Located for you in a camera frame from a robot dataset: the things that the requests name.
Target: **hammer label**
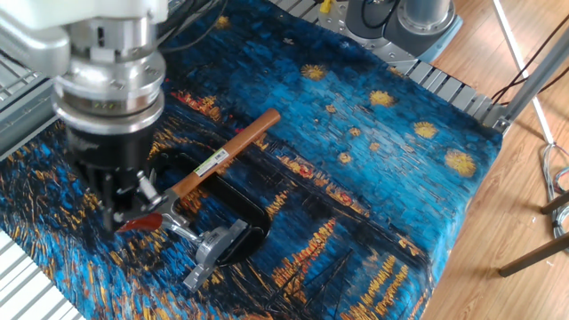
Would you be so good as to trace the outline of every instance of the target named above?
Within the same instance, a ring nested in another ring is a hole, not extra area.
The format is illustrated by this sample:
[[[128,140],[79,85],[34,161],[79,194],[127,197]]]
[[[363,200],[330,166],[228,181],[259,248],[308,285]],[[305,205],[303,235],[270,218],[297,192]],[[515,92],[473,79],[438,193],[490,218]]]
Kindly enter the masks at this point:
[[[223,160],[227,159],[229,153],[224,148],[220,148],[215,153],[198,166],[194,172],[198,176],[203,176],[208,173],[215,165],[220,164]]]

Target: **wooden floor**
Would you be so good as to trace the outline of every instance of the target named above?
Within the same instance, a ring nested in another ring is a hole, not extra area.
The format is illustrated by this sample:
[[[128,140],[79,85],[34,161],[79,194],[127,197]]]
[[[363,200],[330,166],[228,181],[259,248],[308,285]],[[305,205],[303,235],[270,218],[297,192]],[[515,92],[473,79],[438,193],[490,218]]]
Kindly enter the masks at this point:
[[[492,96],[517,72],[492,1],[454,2],[464,25],[434,65]],[[502,4],[526,61],[569,14],[566,0]],[[539,98],[557,143],[569,148],[569,76]],[[496,273],[496,268],[553,238],[550,217],[538,211],[547,200],[540,165],[544,146],[530,105],[506,135],[498,160],[478,190],[422,319],[569,319],[569,255],[558,253],[506,279]],[[569,165],[559,154],[554,160],[553,172]]]

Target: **wooden hammer handle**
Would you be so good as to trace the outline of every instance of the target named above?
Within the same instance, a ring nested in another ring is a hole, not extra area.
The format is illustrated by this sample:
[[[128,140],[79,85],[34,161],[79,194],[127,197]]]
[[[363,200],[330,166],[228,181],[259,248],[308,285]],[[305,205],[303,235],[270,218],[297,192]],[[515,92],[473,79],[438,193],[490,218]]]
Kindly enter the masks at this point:
[[[231,161],[241,150],[259,138],[268,128],[276,124],[281,119],[281,115],[276,110],[270,108],[265,113],[249,124],[233,139],[229,140],[221,149],[205,160],[196,170],[186,176],[172,187],[172,191],[180,198],[187,196],[203,180],[216,172],[227,162]]]

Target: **starry night fabric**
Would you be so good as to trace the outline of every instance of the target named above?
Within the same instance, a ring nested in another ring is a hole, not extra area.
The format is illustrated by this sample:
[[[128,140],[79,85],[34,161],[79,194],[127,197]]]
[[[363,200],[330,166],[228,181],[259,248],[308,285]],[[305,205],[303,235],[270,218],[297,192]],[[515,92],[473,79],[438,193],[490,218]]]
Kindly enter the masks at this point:
[[[231,0],[175,38],[152,156],[204,161],[268,108],[282,119],[219,175],[269,215],[247,261],[197,293],[175,234],[102,236],[97,199],[63,158],[64,125],[0,164],[0,228],[86,318],[418,319],[501,147],[484,128],[343,36],[261,0]],[[160,189],[181,179],[158,176]],[[201,188],[203,232],[239,217]]]

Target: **cable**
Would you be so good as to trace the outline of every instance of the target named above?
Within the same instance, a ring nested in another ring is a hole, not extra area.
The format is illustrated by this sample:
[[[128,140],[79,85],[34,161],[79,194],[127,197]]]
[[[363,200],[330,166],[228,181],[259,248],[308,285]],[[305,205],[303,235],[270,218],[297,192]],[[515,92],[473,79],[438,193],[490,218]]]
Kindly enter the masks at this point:
[[[177,35],[179,35],[183,30],[185,30],[186,28],[188,28],[189,26],[193,25],[194,23],[196,23],[196,21],[198,21],[200,18],[202,18],[206,13],[208,13],[212,8],[213,8],[213,4],[217,4],[220,0],[212,0],[209,1],[207,6],[202,7],[201,10],[197,11],[197,12],[192,12],[190,8],[190,10],[188,10],[187,13],[187,18],[182,20],[180,22],[180,24],[175,28],[174,31],[172,31],[167,38],[165,38],[163,41],[161,41],[158,45],[163,45],[166,44],[167,42],[169,42],[170,40],[174,39]],[[188,20],[189,17],[191,17],[192,15],[197,14],[198,16],[195,17],[191,22],[189,22],[188,24],[185,24],[186,21]]]
[[[220,13],[217,15],[217,17],[215,18],[215,20],[213,21],[212,25],[196,40],[192,41],[189,44],[184,44],[181,46],[177,46],[177,47],[173,47],[173,48],[164,48],[162,49],[160,52],[162,54],[167,54],[167,53],[173,53],[173,52],[179,52],[182,50],[186,50],[189,49],[190,47],[192,47],[194,44],[197,44],[198,42],[202,41],[202,39],[204,39],[215,27],[215,24],[217,23],[217,21],[220,19],[221,15],[223,14],[223,12],[225,11],[225,8],[228,5],[228,0],[225,0],[223,2],[223,6],[221,7]]]
[[[177,28],[188,17],[191,8],[196,4],[196,0],[186,0],[168,20],[158,26],[158,39],[165,36],[171,30]]]
[[[555,77],[555,79],[551,80],[548,84],[545,84],[545,85],[543,86],[543,88],[541,88],[541,90],[539,90],[537,93],[540,94],[540,93],[542,93],[542,92],[548,90],[553,84],[555,84],[555,83],[556,83],[557,81],[559,81],[564,75],[566,75],[567,72],[569,72],[569,67],[565,68],[565,69],[563,70],[563,72],[561,72],[558,76]],[[511,102],[511,101],[503,102],[503,103],[501,103],[501,105],[502,105],[502,106],[508,106],[508,104],[509,104],[510,102]]]
[[[381,28],[383,27],[386,23],[388,23],[389,18],[391,18],[391,15],[393,14],[394,9],[397,7],[397,5],[399,4],[400,0],[395,0],[395,2],[393,3],[393,6],[391,6],[391,9],[389,9],[389,13],[388,15],[385,17],[385,19],[380,22],[379,24],[373,26],[371,24],[369,24],[369,22],[367,22],[367,20],[365,19],[365,6],[367,5],[367,1],[368,0],[363,0],[362,1],[362,22],[364,23],[364,26],[366,28]]]
[[[172,32],[170,32],[170,34],[168,34],[168,36],[167,36],[164,40],[162,40],[162,41],[160,42],[160,44],[158,44],[158,45],[166,44],[166,43],[168,43],[170,40],[174,39],[175,36],[178,35],[178,33],[179,33],[180,30],[181,30],[181,27],[184,25],[184,22],[186,21],[186,19],[188,18],[188,16],[190,16],[191,14],[193,14],[193,13],[192,13],[192,9],[194,8],[194,5],[196,5],[196,0],[187,0],[184,4],[188,4],[188,3],[190,3],[190,5],[186,6],[185,9],[184,9],[184,12],[178,15],[178,17],[177,17],[177,19],[176,19],[177,23],[172,26]]]
[[[561,170],[560,172],[558,172],[555,175],[555,178],[553,179],[553,187],[555,188],[555,192],[557,192],[558,194],[564,194],[565,192],[567,192],[567,190],[565,188],[561,187],[561,185],[559,184],[559,181],[561,180],[561,178],[566,176],[567,173],[569,173],[569,167],[566,167],[563,170]]]
[[[2,58],[10,61],[13,64],[16,64],[22,68],[26,68],[21,62],[17,61],[16,59],[12,58],[10,55],[8,55],[8,53],[6,53],[4,50],[0,49],[0,56],[2,56]]]
[[[564,154],[569,156],[569,153],[567,153],[567,151],[565,151],[563,148],[559,147],[555,143],[548,145],[547,147],[545,147],[545,150],[543,151],[542,169],[543,169],[543,177],[545,178],[545,183],[548,189],[548,202],[551,202],[553,201],[553,199],[555,199],[555,192],[556,192],[555,188],[556,182],[553,181],[553,179],[551,178],[551,173],[549,172],[550,170],[549,164],[551,161],[551,149],[553,148],[558,148]],[[555,236],[556,239],[565,234],[566,231],[563,228],[563,221],[568,216],[569,216],[569,205],[562,206],[553,211],[553,213],[551,213],[551,221],[553,223],[553,235]]]
[[[535,52],[535,54],[532,56],[531,59],[529,59],[527,61],[527,64],[525,64],[525,67],[523,67],[518,73],[517,75],[514,77],[514,79],[505,87],[501,88],[499,91],[497,91],[493,96],[492,96],[492,100],[493,100],[493,104],[498,103],[498,101],[500,101],[500,99],[504,96],[504,94],[506,94],[506,92],[509,90],[509,88],[513,87],[516,82],[516,80],[524,73],[524,71],[527,70],[527,68],[532,64],[532,62],[535,60],[535,58],[537,58],[537,56],[540,54],[540,52],[545,48],[545,46],[548,44],[549,41],[551,41],[551,39],[553,38],[553,36],[559,31],[559,29],[561,29],[561,27],[564,26],[564,24],[566,24],[566,22],[569,20],[569,14],[557,25],[557,27],[549,34],[549,36],[547,37],[547,39],[545,39],[545,42],[543,42],[543,44],[541,44],[540,48],[537,50],[537,52]]]
[[[507,90],[509,90],[509,88],[511,88],[511,87],[513,87],[513,86],[516,86],[516,85],[518,85],[518,84],[522,84],[522,83],[524,83],[525,81],[527,81],[527,78],[523,78],[523,79],[521,79],[521,80],[517,80],[517,81],[516,81],[515,83],[513,83],[512,85],[505,86],[505,87],[501,88],[499,91],[497,91],[497,92],[493,95],[492,99],[496,98],[496,96],[497,96],[498,94],[500,94],[500,93],[502,93],[502,92],[506,92]]]

